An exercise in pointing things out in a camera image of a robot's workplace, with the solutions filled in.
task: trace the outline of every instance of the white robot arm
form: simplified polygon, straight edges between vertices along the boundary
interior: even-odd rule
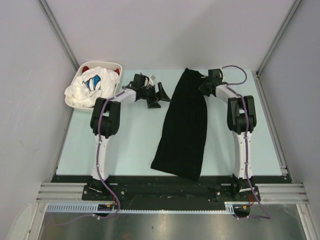
[[[106,180],[110,175],[108,167],[109,141],[118,132],[121,109],[139,99],[146,100],[148,108],[161,108],[159,101],[171,101],[161,82],[157,84],[157,87],[158,92],[156,92],[152,77],[136,74],[133,81],[123,87],[123,91],[120,93],[107,99],[99,97],[96,100],[90,121],[90,127],[95,135],[97,154],[91,173],[94,179],[91,181],[90,187],[92,189],[100,191],[100,180]]]
[[[233,192],[251,191],[248,182],[255,185],[251,166],[251,137],[257,124],[254,98],[250,95],[242,96],[232,90],[227,82],[223,82],[221,69],[209,70],[208,77],[199,90],[203,95],[209,97],[212,94],[227,104],[227,126],[232,131],[235,148]]]

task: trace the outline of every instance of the black garment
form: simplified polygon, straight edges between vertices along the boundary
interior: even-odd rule
[[[204,80],[201,73],[188,68],[182,74],[164,119],[152,169],[198,180],[208,123],[207,104],[198,90]]]

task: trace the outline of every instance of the orange wire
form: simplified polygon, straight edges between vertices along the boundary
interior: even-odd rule
[[[249,197],[249,201],[250,201],[250,207],[255,203],[255,200],[254,200],[254,198],[249,194],[248,195],[248,197]]]

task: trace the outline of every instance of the light blue table surface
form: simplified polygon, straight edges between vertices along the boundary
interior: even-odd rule
[[[178,70],[124,70],[118,88],[133,80],[136,73],[154,75],[171,98],[183,69]],[[208,75],[207,70],[199,70]],[[237,69],[225,69],[224,81],[242,82],[244,74]],[[257,125],[251,140],[251,159],[254,175],[279,176],[281,170],[267,126],[258,91],[250,70],[243,85],[232,86],[243,95],[252,95],[255,102]],[[206,97],[208,109],[207,137],[204,149],[202,176],[232,175],[235,166],[235,144],[227,127],[227,105],[213,95]],[[170,176],[150,168],[163,128],[168,102],[159,102],[161,108],[148,109],[145,100],[132,103],[121,110],[120,128],[110,141],[111,175]],[[90,175],[95,162],[95,137],[90,128],[91,114],[75,110],[58,163],[57,175]]]

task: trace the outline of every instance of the laundry basket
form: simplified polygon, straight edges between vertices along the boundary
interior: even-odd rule
[[[119,75],[119,79],[121,79],[121,75],[122,75],[122,66],[120,64],[117,64],[117,63],[114,63],[114,62],[107,62],[107,61],[88,61],[88,62],[85,62],[84,64],[82,64],[78,71],[76,72],[73,80],[72,80],[72,83],[76,80],[77,77],[81,76],[82,74],[82,69],[84,68],[84,66],[87,66],[89,69],[93,69],[93,68],[96,68],[96,67],[102,67],[102,68],[105,68],[107,70],[116,70],[116,69],[120,69],[120,75]],[[114,92],[113,94],[116,94],[117,92],[117,89],[118,89],[118,85],[119,84],[116,84],[115,85],[115,88],[114,88]],[[65,103],[76,109],[76,110],[79,110],[79,111],[82,111],[82,112],[87,112],[87,113],[92,113],[94,108],[93,107],[80,107],[80,106],[74,106],[72,105],[71,101],[70,101],[70,98],[68,96],[65,96]]]

